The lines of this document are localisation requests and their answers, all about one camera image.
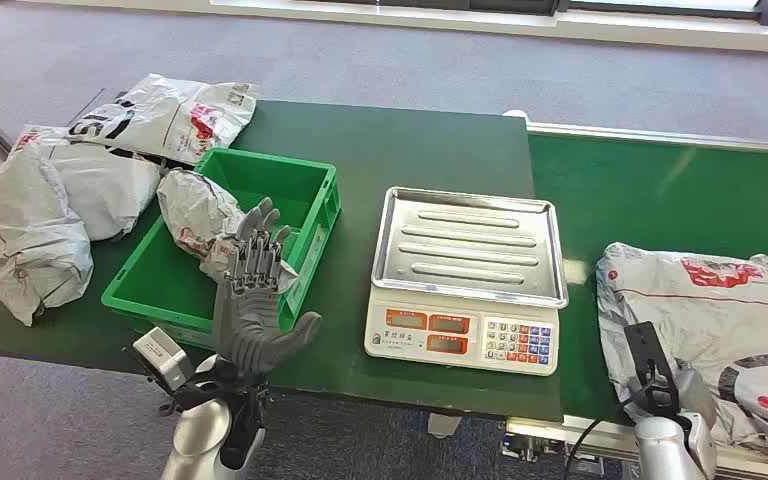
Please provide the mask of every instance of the red digital display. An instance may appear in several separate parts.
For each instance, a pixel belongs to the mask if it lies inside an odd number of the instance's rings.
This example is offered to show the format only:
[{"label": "red digital display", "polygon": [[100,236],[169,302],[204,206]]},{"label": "red digital display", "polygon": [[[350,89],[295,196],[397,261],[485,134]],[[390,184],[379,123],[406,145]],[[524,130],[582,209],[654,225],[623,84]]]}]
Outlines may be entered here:
[{"label": "red digital display", "polygon": [[390,327],[415,328],[425,330],[428,326],[428,317],[424,313],[411,312],[410,310],[387,309],[387,325]]},{"label": "red digital display", "polygon": [[426,348],[432,352],[466,353],[466,338],[449,337],[446,335],[429,335]]},{"label": "red digital display", "polygon": [[469,331],[469,318],[434,314],[431,315],[431,327],[429,330],[465,334]]}]

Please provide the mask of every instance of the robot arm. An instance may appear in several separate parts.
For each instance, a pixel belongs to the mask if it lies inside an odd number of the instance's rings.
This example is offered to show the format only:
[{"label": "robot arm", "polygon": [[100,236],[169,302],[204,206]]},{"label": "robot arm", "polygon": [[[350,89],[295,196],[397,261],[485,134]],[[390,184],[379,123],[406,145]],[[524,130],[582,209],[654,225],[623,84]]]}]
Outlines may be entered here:
[{"label": "robot arm", "polygon": [[290,333],[277,306],[295,273],[281,260],[289,228],[271,237],[278,210],[264,199],[241,222],[218,282],[213,314],[216,355],[193,370],[186,353],[160,328],[134,342],[158,385],[183,410],[163,480],[241,480],[263,443],[265,374],[313,341],[320,316],[308,312]]},{"label": "robot arm", "polygon": [[647,385],[633,398],[654,415],[634,427],[641,480],[714,480],[716,405],[702,377],[692,369],[673,376],[651,322],[629,325],[625,334],[637,382]]},{"label": "robot arm", "polygon": [[634,427],[641,480],[714,480],[717,449],[698,413],[679,413],[685,430],[666,417],[649,417]]}]

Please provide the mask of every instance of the package on conveyor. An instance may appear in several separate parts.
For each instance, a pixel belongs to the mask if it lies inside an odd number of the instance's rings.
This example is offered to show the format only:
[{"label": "package on conveyor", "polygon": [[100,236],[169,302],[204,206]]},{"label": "package on conveyor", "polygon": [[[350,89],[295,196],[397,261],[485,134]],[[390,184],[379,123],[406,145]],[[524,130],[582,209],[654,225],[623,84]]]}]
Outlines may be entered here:
[{"label": "package on conveyor", "polygon": [[84,223],[57,170],[31,142],[0,165],[0,300],[30,326],[80,298],[93,271]]},{"label": "package on conveyor", "polygon": [[160,181],[160,165],[121,148],[74,142],[67,128],[28,125],[13,151],[31,142],[57,169],[90,240],[130,232]]},{"label": "package on conveyor", "polygon": [[[623,328],[651,321],[674,373],[698,371],[717,403],[714,439],[768,454],[768,257],[607,247],[596,271],[602,351],[620,399],[634,361]],[[646,415],[630,404],[634,419]]]},{"label": "package on conveyor", "polygon": [[73,138],[198,165],[213,147],[227,147],[256,105],[248,83],[209,85],[150,74],[114,103],[77,120]]}]

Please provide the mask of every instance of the stainless steel tray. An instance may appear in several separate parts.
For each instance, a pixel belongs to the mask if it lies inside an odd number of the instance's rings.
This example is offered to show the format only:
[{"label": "stainless steel tray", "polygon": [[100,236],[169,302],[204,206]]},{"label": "stainless steel tray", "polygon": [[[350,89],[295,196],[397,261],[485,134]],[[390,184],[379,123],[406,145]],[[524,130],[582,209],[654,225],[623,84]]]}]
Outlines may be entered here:
[{"label": "stainless steel tray", "polygon": [[541,200],[392,187],[372,283],[563,308],[567,287],[555,207]]}]

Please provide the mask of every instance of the black cable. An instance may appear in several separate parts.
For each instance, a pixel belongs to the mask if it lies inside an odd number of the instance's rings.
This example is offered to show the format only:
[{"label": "black cable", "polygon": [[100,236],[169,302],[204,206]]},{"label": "black cable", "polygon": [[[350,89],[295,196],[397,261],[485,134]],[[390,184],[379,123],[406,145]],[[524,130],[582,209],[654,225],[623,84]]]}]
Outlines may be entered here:
[{"label": "black cable", "polygon": [[564,476],[563,480],[567,480],[567,477],[569,477],[569,469],[572,466],[573,459],[575,459],[575,454],[578,452],[578,448],[581,447],[581,443],[584,441],[584,437],[586,437],[591,431],[593,431],[594,428],[596,428],[596,425],[599,425],[602,423],[605,419],[607,419],[609,416],[611,418],[619,415],[622,413],[623,409],[626,405],[633,402],[635,398],[637,398],[638,395],[641,395],[643,393],[646,393],[646,390],[649,390],[652,385],[655,384],[655,369],[652,368],[650,370],[650,379],[648,382],[646,382],[646,385],[643,386],[640,390],[633,392],[631,396],[617,404],[617,408],[615,411],[610,412],[606,415],[602,415],[601,417],[597,418],[596,420],[593,420],[593,422],[587,426],[587,428],[584,429],[584,432],[581,433],[581,436],[578,437],[578,441],[575,442],[575,445],[572,446],[572,450],[570,450],[570,454],[567,457],[567,463],[564,465]]}]

